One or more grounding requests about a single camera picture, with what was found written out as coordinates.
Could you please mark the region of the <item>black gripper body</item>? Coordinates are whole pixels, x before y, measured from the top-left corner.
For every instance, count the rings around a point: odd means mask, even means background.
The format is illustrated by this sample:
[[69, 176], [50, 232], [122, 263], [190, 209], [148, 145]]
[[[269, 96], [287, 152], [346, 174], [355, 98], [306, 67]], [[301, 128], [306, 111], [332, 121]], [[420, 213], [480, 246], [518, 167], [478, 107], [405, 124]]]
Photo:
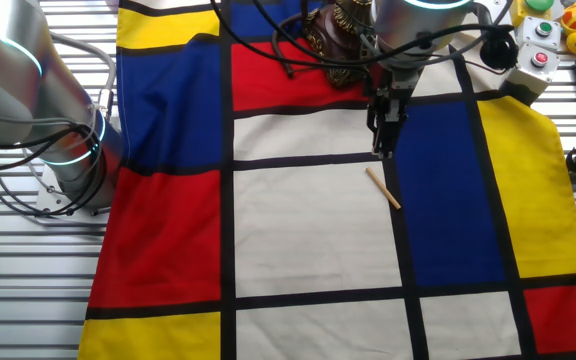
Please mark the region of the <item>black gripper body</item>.
[[368, 99], [368, 126], [379, 126], [382, 122], [403, 124], [408, 119], [409, 89], [378, 88], [368, 93]]

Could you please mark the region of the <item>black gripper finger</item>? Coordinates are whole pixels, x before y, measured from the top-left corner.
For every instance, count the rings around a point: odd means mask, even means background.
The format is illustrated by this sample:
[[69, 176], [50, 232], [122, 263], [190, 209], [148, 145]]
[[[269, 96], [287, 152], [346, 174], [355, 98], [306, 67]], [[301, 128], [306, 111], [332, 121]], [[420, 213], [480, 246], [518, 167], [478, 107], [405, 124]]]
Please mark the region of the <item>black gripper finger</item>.
[[373, 132], [372, 153], [378, 158], [384, 157], [382, 124], [378, 119], [374, 119], [371, 130]]
[[393, 156], [400, 135], [400, 122], [385, 123], [385, 154]]

